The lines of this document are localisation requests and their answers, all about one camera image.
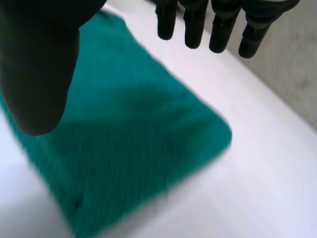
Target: black robotic finger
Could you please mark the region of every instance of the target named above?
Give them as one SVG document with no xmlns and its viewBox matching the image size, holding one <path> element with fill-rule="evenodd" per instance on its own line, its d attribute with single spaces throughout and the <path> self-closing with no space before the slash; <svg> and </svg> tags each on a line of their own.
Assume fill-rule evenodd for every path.
<svg viewBox="0 0 317 238">
<path fill-rule="evenodd" d="M 271 24 L 280 16 L 281 14 L 272 17 L 257 18 L 246 14 L 248 24 L 242 34 L 239 55 L 245 59 L 252 58 L 260 47 Z"/>
<path fill-rule="evenodd" d="M 155 1 L 158 17 L 158 36 L 170 40 L 174 33 L 178 0 Z"/>
<path fill-rule="evenodd" d="M 248 22 L 239 47 L 239 55 L 249 59 L 253 57 L 271 24 L 282 13 L 294 8 L 300 0 L 242 0 L 242 8 L 246 12 Z"/>
<path fill-rule="evenodd" d="M 209 49 L 214 53 L 222 53 L 227 47 L 241 5 L 239 0 L 212 0 L 211 4 L 216 15 L 212 23 Z"/>
<path fill-rule="evenodd" d="M 185 44 L 196 49 L 202 41 L 208 0 L 181 0 L 180 3 L 185 7 Z"/>
</svg>

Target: green towel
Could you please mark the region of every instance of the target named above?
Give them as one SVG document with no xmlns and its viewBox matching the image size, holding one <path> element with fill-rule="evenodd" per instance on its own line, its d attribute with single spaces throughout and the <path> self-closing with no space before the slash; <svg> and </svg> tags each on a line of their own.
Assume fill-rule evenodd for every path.
<svg viewBox="0 0 317 238">
<path fill-rule="evenodd" d="M 24 135 L 0 102 L 76 237 L 119 221 L 231 141 L 227 124 L 106 13 L 81 28 L 65 113 L 53 132 Z"/>
</svg>

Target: white surface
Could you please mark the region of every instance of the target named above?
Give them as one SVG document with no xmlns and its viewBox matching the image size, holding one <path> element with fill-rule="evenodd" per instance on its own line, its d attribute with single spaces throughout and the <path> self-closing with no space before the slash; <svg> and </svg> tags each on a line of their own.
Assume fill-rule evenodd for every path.
<svg viewBox="0 0 317 238">
<path fill-rule="evenodd" d="M 317 135 L 228 52 L 156 35 L 154 7 L 109 1 L 137 40 L 229 121 L 231 148 L 168 196 L 138 209 L 102 238 L 316 238 Z M 47 191 L 0 117 L 0 238 L 67 238 Z"/>
</svg>

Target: robotic hand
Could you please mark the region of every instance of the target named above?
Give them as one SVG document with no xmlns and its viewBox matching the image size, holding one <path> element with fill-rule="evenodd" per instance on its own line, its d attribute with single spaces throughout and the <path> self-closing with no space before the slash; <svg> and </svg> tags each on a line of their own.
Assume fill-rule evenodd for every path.
<svg viewBox="0 0 317 238">
<path fill-rule="evenodd" d="M 246 12 L 247 26 L 242 34 L 239 55 L 251 58 L 257 52 L 271 24 L 300 0 L 211 0 L 216 13 L 209 48 L 222 53 L 227 46 L 241 8 Z M 185 44 L 195 49 L 200 45 L 209 0 L 179 0 L 184 6 Z M 164 40 L 173 35 L 178 0 L 154 0 L 157 5 L 158 36 Z"/>
<path fill-rule="evenodd" d="M 201 42 L 209 0 L 180 0 L 185 7 L 185 43 Z M 210 49 L 221 53 L 241 8 L 248 25 L 239 53 L 250 58 L 265 33 L 282 13 L 299 0 L 211 0 L 213 21 Z M 18 127 L 41 135 L 59 123 L 66 104 L 79 49 L 78 28 L 106 0 L 0 0 L 0 90 Z M 154 0 L 158 35 L 172 37 L 178 0 Z"/>
</svg>

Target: teal fabric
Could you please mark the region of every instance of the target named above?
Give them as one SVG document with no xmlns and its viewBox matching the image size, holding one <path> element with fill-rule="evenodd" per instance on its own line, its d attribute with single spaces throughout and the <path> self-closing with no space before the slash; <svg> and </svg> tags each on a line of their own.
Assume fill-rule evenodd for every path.
<svg viewBox="0 0 317 238">
<path fill-rule="evenodd" d="M 228 125 L 152 59 L 123 20 L 81 28 L 64 116 L 51 133 L 20 132 L 76 237 L 91 237 L 219 155 Z"/>
</svg>

